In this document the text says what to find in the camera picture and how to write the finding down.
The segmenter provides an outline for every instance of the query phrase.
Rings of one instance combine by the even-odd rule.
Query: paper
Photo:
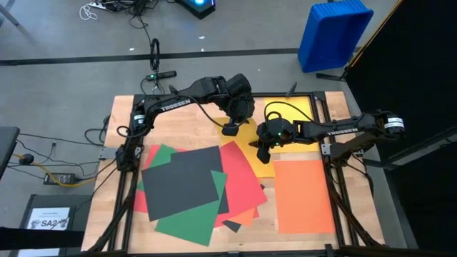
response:
[[[185,152],[186,150],[178,149],[178,152]],[[176,150],[166,145],[161,146],[152,146],[148,158],[146,160],[146,165],[149,168],[161,165],[163,163],[168,163],[174,158],[175,161],[184,161],[186,163],[194,163],[194,165],[199,165],[203,172],[210,170],[217,170],[222,171],[222,163],[221,163],[221,154],[219,151],[219,147],[209,147],[203,148],[194,151],[188,151],[185,154],[178,154],[174,156]],[[143,181],[137,186],[137,192],[135,195],[135,205],[134,210],[139,212],[148,213],[146,207],[146,197],[144,194],[140,194],[139,192],[144,191]],[[226,190],[222,194],[221,205],[219,206],[218,213],[228,213],[229,212],[229,204],[227,201]]]
[[[223,125],[229,122],[229,118],[216,118],[214,120]],[[243,152],[243,155],[246,159],[248,159],[249,165],[258,178],[274,177],[273,164],[263,164],[257,158],[257,148],[249,146],[249,143],[258,140],[258,136],[256,134],[256,122],[253,119],[248,119],[248,121],[249,124],[243,124],[240,126],[236,136],[224,136],[222,134],[222,128],[217,126],[218,135],[221,137],[221,145],[235,141]]]
[[[211,172],[187,163],[154,166],[142,176],[150,221],[219,200]]]
[[[222,146],[221,156],[224,173],[227,174],[226,191],[230,212],[219,214],[215,227],[222,226],[222,221],[266,202],[256,175],[236,143],[231,142]]]
[[[252,208],[248,211],[245,211],[237,216],[230,218],[229,221],[237,222],[238,224],[241,224],[243,226],[250,226],[252,225],[252,220],[254,218],[255,211],[256,209]]]
[[[227,175],[217,171],[211,171],[211,174],[220,199]],[[161,218],[157,223],[156,231],[209,246],[219,204],[220,200]]]
[[[166,146],[164,144],[158,146],[158,145],[153,145],[151,146],[149,150],[149,155],[148,158],[146,159],[146,165],[145,167],[152,168],[154,166],[158,166],[164,163],[170,162],[171,159],[171,154],[176,153],[177,151],[185,151],[183,149],[174,149],[171,148],[170,146]],[[141,191],[144,191],[144,185],[143,185],[143,180],[141,180],[138,183],[138,186],[136,189],[139,189]]]
[[[144,191],[136,191],[134,211],[148,213],[148,206],[146,204],[146,194],[144,193]]]
[[[64,231],[69,224],[70,208],[34,208],[31,211],[27,229]],[[57,256],[60,248],[24,249],[18,257]]]
[[[186,151],[171,154],[171,161],[187,163],[201,172],[219,171],[223,172],[221,162],[221,152],[218,146]],[[228,213],[229,204],[227,202],[226,189],[222,193],[221,205],[218,213]]]
[[[274,161],[279,233],[334,233],[321,160]]]
[[[265,98],[265,105],[274,102],[274,101],[282,101],[288,104],[291,104],[297,107],[299,110],[304,112],[308,115],[311,119],[314,119],[313,112],[311,111],[311,103],[309,101],[309,97],[307,96],[300,96],[300,97],[269,97]],[[270,111],[277,111],[281,114],[283,119],[286,119],[292,123],[293,120],[298,121],[308,121],[308,119],[303,115],[300,114],[299,111],[290,107],[286,104],[271,104],[267,107],[266,113],[268,114]],[[274,119],[278,116],[272,114],[269,118]],[[319,145],[317,143],[313,143],[311,145],[304,145],[300,143],[291,143],[289,145],[285,145],[284,147],[275,147],[270,149],[270,153],[301,153],[301,152],[310,152],[310,151],[320,151]]]
[[[237,222],[233,221],[222,221],[222,224],[225,225],[227,228],[230,228],[230,230],[235,233],[238,232],[238,230],[241,227],[241,224],[238,224]]]
[[[260,185],[260,187],[262,188],[262,190],[265,188],[265,186],[262,184]],[[234,216],[233,218],[230,218],[229,221],[239,223],[239,224],[245,225],[245,226],[250,226],[252,224],[252,220],[254,218],[258,218],[258,217],[259,217],[259,214],[258,214],[257,208],[253,208],[253,209],[247,210],[237,216]]]

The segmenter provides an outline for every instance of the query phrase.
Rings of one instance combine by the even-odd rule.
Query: blue plastic bin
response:
[[[359,0],[314,4],[298,50],[302,71],[344,66],[372,16]]]

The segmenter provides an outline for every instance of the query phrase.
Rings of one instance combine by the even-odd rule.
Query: concrete floor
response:
[[[6,6],[7,0],[0,0]],[[129,26],[130,16],[93,9],[98,21],[82,21],[78,11],[89,0],[16,0],[11,14],[19,20],[16,28],[8,21],[0,27],[0,60],[81,56],[147,54],[149,46],[143,30]],[[311,6],[322,1],[304,0],[219,0],[215,13],[199,21],[177,4],[159,0],[143,20],[151,37],[161,42],[162,53],[267,49],[298,47]],[[373,33],[396,0],[362,0],[374,16],[358,45]],[[178,76],[163,85],[178,89],[204,76],[245,74],[256,92],[287,91],[297,81],[297,91],[344,91],[350,111],[360,110],[343,82],[324,81],[315,74],[303,74],[295,54],[238,56],[161,61],[161,70],[176,70]],[[139,94],[139,82],[150,74],[147,61],[87,64],[49,64],[0,67],[0,124],[18,126],[24,133],[84,141],[88,128],[101,127],[111,110],[115,95]],[[341,74],[342,69],[326,71]],[[50,140],[21,136],[29,148],[44,154]],[[21,147],[15,152],[26,153]],[[95,161],[95,146],[58,142],[53,158]],[[376,158],[376,151],[368,153]],[[40,170],[29,169],[42,175]],[[76,172],[74,167],[54,168],[55,172]],[[404,247],[395,209],[382,170],[368,171],[375,181],[375,202],[386,242]],[[94,184],[67,189],[43,186],[37,178],[7,170],[0,182],[0,226],[17,227],[29,196],[90,194]]]

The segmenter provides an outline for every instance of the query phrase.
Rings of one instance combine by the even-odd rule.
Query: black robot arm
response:
[[[116,152],[118,170],[132,171],[137,167],[138,147],[143,137],[154,128],[156,117],[163,112],[188,104],[215,103],[230,118],[229,123],[224,124],[222,133],[235,136],[239,126],[252,117],[254,111],[251,85],[243,74],[237,74],[228,81],[222,76],[205,77],[180,91],[170,86],[170,92],[167,95],[145,96],[143,101],[134,104],[126,142]]]
[[[276,114],[278,118],[268,120],[271,114]],[[332,163],[345,165],[352,153],[367,151],[378,141],[397,139],[404,135],[404,131],[403,120],[390,111],[362,114],[359,117],[326,123],[293,121],[292,124],[283,119],[280,113],[273,111],[266,117],[265,122],[258,125],[258,141],[250,145],[257,147],[257,157],[263,163],[268,163],[270,148],[289,143],[311,144],[327,136],[364,132],[345,143],[324,145],[323,153],[331,157]]]

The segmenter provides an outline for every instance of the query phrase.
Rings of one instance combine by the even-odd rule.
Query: wooden tabletop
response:
[[[326,92],[326,98],[332,119],[338,120],[350,117],[343,92]],[[124,138],[116,133],[116,128],[122,125],[129,125],[132,102],[133,96],[116,96],[114,99],[106,134],[106,147],[118,148],[124,143]],[[263,99],[256,99],[256,109],[253,119],[257,124],[263,122],[264,106]],[[225,116],[215,104],[204,105],[204,108],[211,117]],[[319,116],[323,120],[321,111],[319,112]],[[144,139],[145,150],[141,156],[141,169],[144,168],[144,162],[149,154],[149,148],[154,144],[163,143],[174,148],[193,150],[217,146],[220,143],[215,125],[204,116],[195,104],[159,115],[154,122],[154,126],[155,129],[151,130]],[[345,142],[354,136],[354,134],[346,134],[337,136],[336,139],[339,142]],[[321,159],[321,155],[319,152],[273,153],[272,159],[318,160]],[[103,168],[111,161],[102,161],[100,167]],[[357,160],[351,158],[348,162],[352,166],[363,170],[363,166]],[[108,167],[107,171],[99,174],[96,180],[96,187],[106,178],[109,171],[113,168],[115,168],[115,164],[112,164],[112,167]],[[383,243],[383,235],[374,202],[371,198],[368,181],[362,174],[349,167],[343,168],[343,174],[346,180],[353,214],[375,240]],[[120,173],[115,171],[96,192],[91,202],[91,210],[87,221],[82,250],[87,250],[93,246],[111,221],[119,177]],[[336,234],[334,233],[279,234],[274,179],[262,178],[261,183],[266,186],[264,192],[268,201],[259,206],[258,212],[260,217],[253,220],[251,227],[242,226],[238,233],[234,233],[224,226],[215,228],[209,246],[200,246],[196,243],[155,232],[154,228],[157,221],[150,222],[147,213],[135,211],[132,221],[129,253],[314,250],[323,249],[326,243],[331,243],[334,248],[338,248]],[[346,219],[341,212],[340,216],[345,240],[346,242],[350,242]],[[121,245],[123,227],[124,219],[121,221],[118,230],[118,247]]]

